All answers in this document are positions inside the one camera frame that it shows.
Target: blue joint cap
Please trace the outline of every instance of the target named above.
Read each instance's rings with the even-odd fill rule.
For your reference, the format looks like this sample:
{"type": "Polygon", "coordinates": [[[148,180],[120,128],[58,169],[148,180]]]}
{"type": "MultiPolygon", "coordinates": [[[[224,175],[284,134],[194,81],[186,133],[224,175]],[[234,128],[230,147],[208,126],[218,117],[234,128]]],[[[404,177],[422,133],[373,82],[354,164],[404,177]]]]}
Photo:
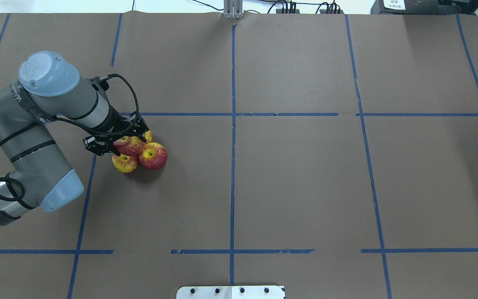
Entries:
{"type": "Polygon", "coordinates": [[[84,186],[74,169],[70,170],[40,203],[40,208],[50,213],[72,202],[84,192],[84,186]]]}
{"type": "Polygon", "coordinates": [[[40,51],[21,64],[17,78],[28,92],[50,97],[74,89],[80,74],[57,53],[40,51]]]}

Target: red apple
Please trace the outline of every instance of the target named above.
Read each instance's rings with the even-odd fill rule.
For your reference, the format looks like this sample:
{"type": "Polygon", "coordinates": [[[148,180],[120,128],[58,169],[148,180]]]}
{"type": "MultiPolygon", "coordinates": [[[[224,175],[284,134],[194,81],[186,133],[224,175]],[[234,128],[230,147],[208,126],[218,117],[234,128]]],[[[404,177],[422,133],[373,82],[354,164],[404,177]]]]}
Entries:
{"type": "Polygon", "coordinates": [[[141,153],[145,143],[138,137],[125,136],[114,141],[114,147],[121,154],[127,156],[137,156],[141,153]]]}
{"type": "Polygon", "coordinates": [[[144,168],[158,170],[165,166],[167,152],[161,144],[150,142],[143,147],[143,151],[139,154],[139,161],[144,168]]]}
{"type": "Polygon", "coordinates": [[[151,130],[148,130],[147,132],[145,132],[145,143],[150,143],[152,142],[152,131],[151,130]]]}
{"type": "Polygon", "coordinates": [[[114,167],[120,172],[129,174],[138,168],[138,157],[131,157],[123,154],[119,157],[117,155],[112,155],[112,163],[114,163],[114,167]]]}

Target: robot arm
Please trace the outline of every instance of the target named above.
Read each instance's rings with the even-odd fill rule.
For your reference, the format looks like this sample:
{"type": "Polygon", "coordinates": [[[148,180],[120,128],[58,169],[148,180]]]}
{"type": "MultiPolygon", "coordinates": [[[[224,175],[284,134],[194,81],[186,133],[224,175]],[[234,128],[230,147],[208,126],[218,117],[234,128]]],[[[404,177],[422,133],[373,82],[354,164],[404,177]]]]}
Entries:
{"type": "Polygon", "coordinates": [[[123,136],[144,138],[148,128],[138,111],[125,119],[108,102],[106,80],[114,76],[84,79],[57,53],[41,51],[21,64],[18,81],[0,91],[0,147],[15,167],[0,179],[0,226],[38,206],[53,212],[84,191],[45,123],[85,129],[92,135],[84,138],[85,147],[97,155],[119,155],[113,142],[123,136]]]}

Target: red and yellow apple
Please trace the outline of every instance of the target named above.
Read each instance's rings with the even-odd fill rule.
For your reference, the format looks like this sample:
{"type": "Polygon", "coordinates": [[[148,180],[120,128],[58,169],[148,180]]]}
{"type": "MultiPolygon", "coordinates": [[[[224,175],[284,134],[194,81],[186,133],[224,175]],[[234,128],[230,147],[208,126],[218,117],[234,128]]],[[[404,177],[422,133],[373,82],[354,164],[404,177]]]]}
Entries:
{"type": "Polygon", "coordinates": [[[151,130],[148,130],[147,132],[145,132],[145,143],[150,143],[152,142],[152,131],[151,130]]]}
{"type": "Polygon", "coordinates": [[[139,155],[144,145],[145,143],[138,137],[124,136],[114,141],[116,150],[127,156],[139,155]]]}
{"type": "Polygon", "coordinates": [[[138,168],[138,157],[123,154],[119,157],[117,155],[112,155],[112,163],[114,163],[114,167],[120,172],[129,174],[138,168]]]}
{"type": "Polygon", "coordinates": [[[158,170],[167,162],[167,151],[157,142],[147,143],[139,154],[139,162],[144,168],[158,170]]]}

